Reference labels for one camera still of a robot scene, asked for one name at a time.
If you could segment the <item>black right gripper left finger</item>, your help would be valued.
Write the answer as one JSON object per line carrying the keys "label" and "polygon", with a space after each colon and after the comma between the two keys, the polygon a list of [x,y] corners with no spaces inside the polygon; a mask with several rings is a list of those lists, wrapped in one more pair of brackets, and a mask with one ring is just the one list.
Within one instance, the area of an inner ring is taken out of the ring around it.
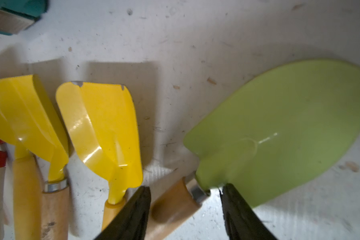
{"label": "black right gripper left finger", "polygon": [[143,240],[151,206],[150,187],[139,187],[95,240]]}

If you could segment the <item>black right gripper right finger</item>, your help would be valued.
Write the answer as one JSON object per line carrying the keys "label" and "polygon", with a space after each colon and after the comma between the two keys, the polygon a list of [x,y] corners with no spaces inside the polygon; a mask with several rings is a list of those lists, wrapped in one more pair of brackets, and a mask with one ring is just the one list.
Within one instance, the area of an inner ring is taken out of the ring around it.
{"label": "black right gripper right finger", "polygon": [[230,240],[275,240],[233,184],[220,191],[225,228]]}

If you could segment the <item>yellow shovel wooden handle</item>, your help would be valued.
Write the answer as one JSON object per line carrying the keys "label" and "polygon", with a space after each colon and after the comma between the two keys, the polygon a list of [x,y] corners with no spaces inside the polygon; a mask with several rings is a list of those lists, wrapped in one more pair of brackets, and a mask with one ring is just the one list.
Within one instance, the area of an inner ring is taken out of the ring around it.
{"label": "yellow shovel wooden handle", "polygon": [[0,79],[0,140],[15,147],[15,238],[66,240],[68,138],[37,75]]}

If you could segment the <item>light green shovel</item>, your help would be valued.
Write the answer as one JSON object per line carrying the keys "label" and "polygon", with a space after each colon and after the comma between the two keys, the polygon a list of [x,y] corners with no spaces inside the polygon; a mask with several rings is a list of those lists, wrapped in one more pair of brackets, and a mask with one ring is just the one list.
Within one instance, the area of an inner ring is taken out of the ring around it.
{"label": "light green shovel", "polygon": [[186,134],[199,166],[152,204],[145,238],[165,239],[226,184],[253,210],[328,170],[359,134],[360,67],[317,59],[268,70]]}

